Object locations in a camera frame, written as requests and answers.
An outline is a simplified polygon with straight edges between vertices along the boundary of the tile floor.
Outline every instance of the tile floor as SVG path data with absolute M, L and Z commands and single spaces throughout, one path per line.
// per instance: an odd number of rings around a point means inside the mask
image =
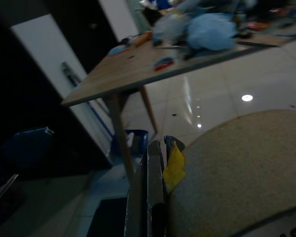
M 147 85 L 147 90 L 159 133 L 154 134 L 139 93 L 130 96 L 123 111 L 126 128 L 147 130 L 152 139 L 173 135 L 187 145 L 214 126 L 238 116 L 270 109 L 296 110 L 296 41 L 282 48 L 266 49 L 155 82 Z M 244 101 L 244 95 L 251 95 L 253 99 Z M 78 177 L 75 181 L 76 184 L 81 182 L 85 183 L 86 178 Z M 32 187 L 32 192 L 36 192 L 40 185 L 45 187 L 40 181 L 27 185 Z M 39 188 L 37 194 L 44 193 L 44 190 L 47 188 Z M 45 208 L 40 216 L 43 225 L 30 235 L 20 232 L 14 236 L 86 237 L 100 201 L 125 197 L 127 192 L 128 182 L 122 164 L 109 171 L 95 172 L 86 189 L 72 186 L 72 199 L 66 200 L 66 205 L 59 201 L 61 208 L 53 215 L 47 208 L 49 202 L 54 205 L 51 200 L 53 191 L 50 190 L 41 204 Z M 28 205 L 34 206 L 35 203 L 36 199 Z M 44 213 L 50 216 L 48 220 L 45 220 Z M 33 220 L 29 220 L 29 224 L 37 225 Z M 18 228 L 18 222 L 9 225 Z

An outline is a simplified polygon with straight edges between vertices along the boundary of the table top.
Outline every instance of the table top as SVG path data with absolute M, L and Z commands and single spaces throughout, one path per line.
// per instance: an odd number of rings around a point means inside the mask
M 168 200 L 171 236 L 233 236 L 296 207 L 296 111 L 233 119 L 183 153 L 186 177 Z
M 212 52 L 183 60 L 178 49 L 156 49 L 148 41 L 138 48 L 106 56 L 99 65 L 62 102 L 72 106 L 107 96 L 111 93 L 136 88 L 154 81 L 170 78 L 228 59 L 261 50 L 261 47 L 237 45 L 231 50 Z M 153 64 L 164 57 L 172 57 L 175 63 L 158 72 Z

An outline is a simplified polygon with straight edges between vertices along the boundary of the blue plastic bag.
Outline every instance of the blue plastic bag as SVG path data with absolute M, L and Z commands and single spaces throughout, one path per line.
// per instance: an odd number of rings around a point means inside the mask
M 194 49 L 223 50 L 235 46 L 232 38 L 235 34 L 236 24 L 230 18 L 221 13 L 209 13 L 190 21 L 186 41 Z

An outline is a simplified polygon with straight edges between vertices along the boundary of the door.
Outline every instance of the door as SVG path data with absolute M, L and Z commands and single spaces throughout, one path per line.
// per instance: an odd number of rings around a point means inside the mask
M 97 0 L 44 0 L 87 73 L 117 46 Z

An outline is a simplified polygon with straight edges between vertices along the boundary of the red object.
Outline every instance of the red object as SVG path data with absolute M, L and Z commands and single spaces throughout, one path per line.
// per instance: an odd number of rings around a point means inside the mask
M 247 28 L 254 31 L 263 31 L 271 25 L 267 21 L 249 21 L 247 23 Z
M 154 70 L 157 72 L 157 71 L 160 71 L 160 70 L 162 70 L 162 69 L 164 69 L 166 67 L 169 67 L 172 64 L 174 64 L 174 61 L 162 63 L 162 64 L 158 65 L 157 67 L 155 67 Z

